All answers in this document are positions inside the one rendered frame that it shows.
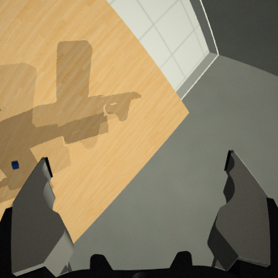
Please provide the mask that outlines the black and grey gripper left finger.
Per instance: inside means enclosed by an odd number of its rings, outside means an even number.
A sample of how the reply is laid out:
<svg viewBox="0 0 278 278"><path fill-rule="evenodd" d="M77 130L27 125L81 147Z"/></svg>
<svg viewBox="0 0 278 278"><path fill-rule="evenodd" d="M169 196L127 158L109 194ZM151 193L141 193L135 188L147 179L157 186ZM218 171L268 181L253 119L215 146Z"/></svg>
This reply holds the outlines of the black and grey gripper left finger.
<svg viewBox="0 0 278 278"><path fill-rule="evenodd" d="M45 175L45 176L44 176ZM0 278L56 278L72 272L73 241L50 186L48 158L41 158L0 221Z"/></svg>

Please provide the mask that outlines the small blue cube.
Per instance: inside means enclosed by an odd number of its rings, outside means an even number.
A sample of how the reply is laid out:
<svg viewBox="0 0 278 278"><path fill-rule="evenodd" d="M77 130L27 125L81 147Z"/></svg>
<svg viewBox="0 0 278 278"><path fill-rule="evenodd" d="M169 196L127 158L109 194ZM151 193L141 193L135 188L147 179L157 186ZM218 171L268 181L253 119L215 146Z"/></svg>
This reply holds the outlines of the small blue cube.
<svg viewBox="0 0 278 278"><path fill-rule="evenodd" d="M13 168L13 170L19 168L19 163L18 163L18 161L12 161L12 168Z"/></svg>

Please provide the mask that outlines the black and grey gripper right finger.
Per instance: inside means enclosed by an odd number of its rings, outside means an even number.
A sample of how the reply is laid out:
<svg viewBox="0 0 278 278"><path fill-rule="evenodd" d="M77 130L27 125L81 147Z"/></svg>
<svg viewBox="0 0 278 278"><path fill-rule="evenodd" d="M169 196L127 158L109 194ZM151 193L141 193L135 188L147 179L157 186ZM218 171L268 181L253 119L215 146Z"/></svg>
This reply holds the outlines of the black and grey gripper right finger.
<svg viewBox="0 0 278 278"><path fill-rule="evenodd" d="M228 152L224 171L226 204L208 237L212 267L238 278L278 278L276 203L234 150Z"/></svg>

